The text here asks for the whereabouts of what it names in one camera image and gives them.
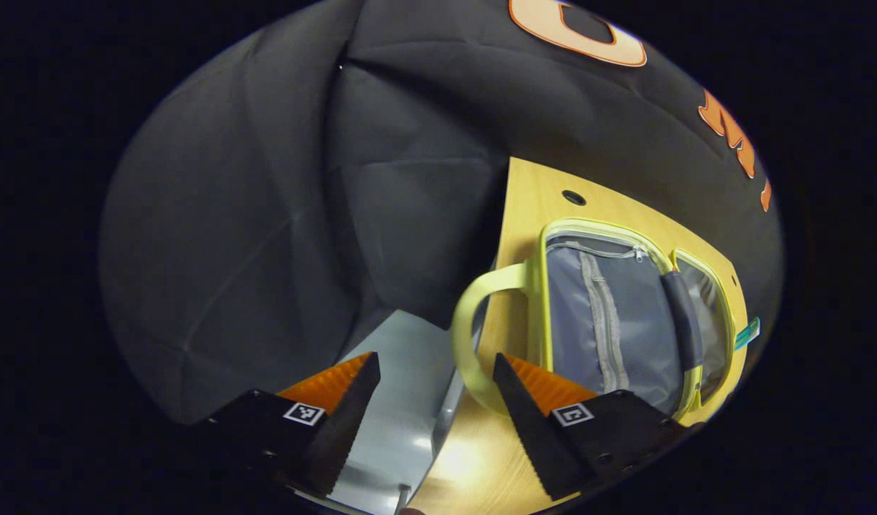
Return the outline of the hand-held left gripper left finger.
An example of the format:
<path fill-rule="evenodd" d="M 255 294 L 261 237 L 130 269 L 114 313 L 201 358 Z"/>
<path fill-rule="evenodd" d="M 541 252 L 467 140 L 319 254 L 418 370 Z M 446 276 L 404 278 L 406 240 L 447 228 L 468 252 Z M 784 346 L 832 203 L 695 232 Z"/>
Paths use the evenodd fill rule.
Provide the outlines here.
<path fill-rule="evenodd" d="M 330 495 L 381 378 L 379 355 L 366 352 L 278 393 L 249 389 L 191 426 L 197 459 L 213 471 Z"/>

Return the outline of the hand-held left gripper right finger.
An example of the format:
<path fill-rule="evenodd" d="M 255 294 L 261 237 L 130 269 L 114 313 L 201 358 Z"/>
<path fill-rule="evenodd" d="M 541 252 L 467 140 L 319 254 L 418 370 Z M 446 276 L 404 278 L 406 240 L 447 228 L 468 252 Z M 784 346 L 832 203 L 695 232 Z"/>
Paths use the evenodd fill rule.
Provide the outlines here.
<path fill-rule="evenodd" d="M 504 353 L 495 355 L 493 381 L 553 501 L 612 488 L 700 427 L 678 423 L 627 389 L 596 393 Z"/>

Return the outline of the pale yellow suitcase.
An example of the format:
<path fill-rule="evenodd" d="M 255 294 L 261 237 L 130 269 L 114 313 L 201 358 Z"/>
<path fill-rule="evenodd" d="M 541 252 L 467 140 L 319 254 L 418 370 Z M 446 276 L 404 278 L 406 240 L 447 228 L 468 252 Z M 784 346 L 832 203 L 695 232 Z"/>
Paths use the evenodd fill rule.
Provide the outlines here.
<path fill-rule="evenodd" d="M 455 366 L 472 397 L 506 416 L 471 327 L 485 298 L 528 300 L 528 362 L 596 393 L 627 389 L 684 425 L 709 421 L 738 385 L 745 348 L 719 274 L 683 248 L 625 227 L 564 218 L 524 262 L 476 278 L 451 324 Z"/>

